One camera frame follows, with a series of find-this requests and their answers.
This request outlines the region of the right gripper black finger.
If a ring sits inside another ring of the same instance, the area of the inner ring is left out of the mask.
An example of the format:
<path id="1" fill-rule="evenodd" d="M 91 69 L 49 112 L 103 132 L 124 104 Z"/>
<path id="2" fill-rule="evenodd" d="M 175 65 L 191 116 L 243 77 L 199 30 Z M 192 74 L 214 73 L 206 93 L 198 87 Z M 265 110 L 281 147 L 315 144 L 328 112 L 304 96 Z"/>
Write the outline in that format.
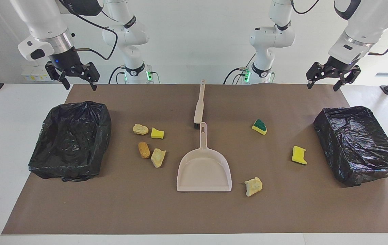
<path id="1" fill-rule="evenodd" d="M 93 62 L 89 62 L 86 65 L 80 65 L 78 68 L 78 77 L 87 81 L 93 91 L 97 90 L 97 83 L 100 78 L 100 74 Z"/>
<path id="2" fill-rule="evenodd" d="M 47 62 L 46 63 L 46 71 L 48 73 L 48 76 L 53 81 L 60 82 L 65 87 L 66 90 L 70 89 L 70 83 L 68 82 L 67 78 L 65 77 L 66 72 L 64 70 L 62 70 L 61 73 L 59 74 L 57 72 L 57 69 L 54 66 L 54 64 L 52 62 Z"/>

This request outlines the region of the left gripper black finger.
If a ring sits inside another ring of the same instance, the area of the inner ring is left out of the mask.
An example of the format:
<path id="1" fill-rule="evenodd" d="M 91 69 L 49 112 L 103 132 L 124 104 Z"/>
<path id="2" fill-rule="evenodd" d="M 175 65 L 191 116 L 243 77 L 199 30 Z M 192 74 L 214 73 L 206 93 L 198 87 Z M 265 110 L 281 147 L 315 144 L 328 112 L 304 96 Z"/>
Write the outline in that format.
<path id="1" fill-rule="evenodd" d="M 341 86 L 346 84 L 352 84 L 359 76 L 360 72 L 361 69 L 359 65 L 354 66 L 349 71 L 338 71 L 337 78 L 339 78 L 339 80 L 335 83 L 333 90 L 337 92 Z"/>
<path id="2" fill-rule="evenodd" d="M 309 70 L 306 72 L 306 78 L 308 80 L 307 88 L 311 89 L 315 82 L 325 78 L 332 77 L 332 66 L 329 62 L 321 64 L 319 62 L 314 62 Z"/>

